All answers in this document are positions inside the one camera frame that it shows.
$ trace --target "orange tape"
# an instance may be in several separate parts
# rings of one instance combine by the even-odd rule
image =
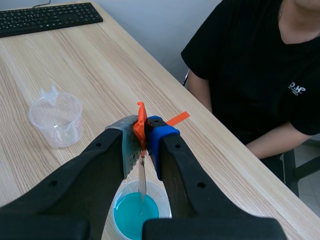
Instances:
[[[184,111],[183,113],[179,114],[178,116],[175,116],[174,118],[170,119],[166,122],[166,124],[170,126],[177,125],[178,123],[181,123],[182,121],[186,120],[188,117],[190,117],[189,113]]]
[[[133,126],[133,131],[138,137],[141,148],[143,151],[147,149],[146,135],[145,135],[145,122],[147,120],[147,112],[145,104],[142,101],[137,103],[139,107],[138,122]]]

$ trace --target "wooden table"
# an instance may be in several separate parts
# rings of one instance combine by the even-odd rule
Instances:
[[[34,187],[77,156],[107,125],[137,114],[176,127],[221,190],[240,208],[276,218],[289,239],[320,237],[320,219],[243,146],[102,8],[104,22],[0,39],[0,205]],[[83,135],[52,149],[28,120],[40,88],[74,94],[83,104]],[[147,160],[147,179],[157,181]],[[136,169],[128,177],[137,179]],[[108,217],[102,239],[118,239]]]

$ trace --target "floor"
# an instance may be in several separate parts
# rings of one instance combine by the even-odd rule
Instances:
[[[300,166],[320,156],[320,147],[301,145],[294,150],[295,164]],[[298,182],[300,199],[320,217],[320,171]]]

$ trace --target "printed logo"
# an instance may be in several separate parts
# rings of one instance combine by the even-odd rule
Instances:
[[[292,82],[292,83],[288,86],[288,88],[289,88],[289,89],[291,90],[291,92],[292,92],[294,95],[296,95],[296,96],[298,96],[299,94],[302,94],[303,92],[306,91],[306,89],[305,89],[304,87],[299,86],[299,85],[296,86],[296,83],[295,83],[295,82]]]

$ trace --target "measuring cup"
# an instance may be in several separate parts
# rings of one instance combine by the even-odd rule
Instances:
[[[126,237],[118,228],[115,220],[115,207],[124,196],[131,194],[131,193],[138,193],[139,192],[139,180],[134,180],[128,183],[123,183],[115,197],[113,199],[113,203],[111,206],[111,218],[113,222],[113,228],[116,233],[123,239],[123,240],[131,240],[130,238]],[[146,195],[151,197],[155,202],[158,211],[159,211],[159,218],[171,218],[171,209],[168,200],[167,193],[156,183],[152,181],[146,181]]]
[[[41,98],[33,103],[28,113],[45,140],[53,147],[67,147],[76,143],[82,133],[82,104],[72,94],[41,89]]]

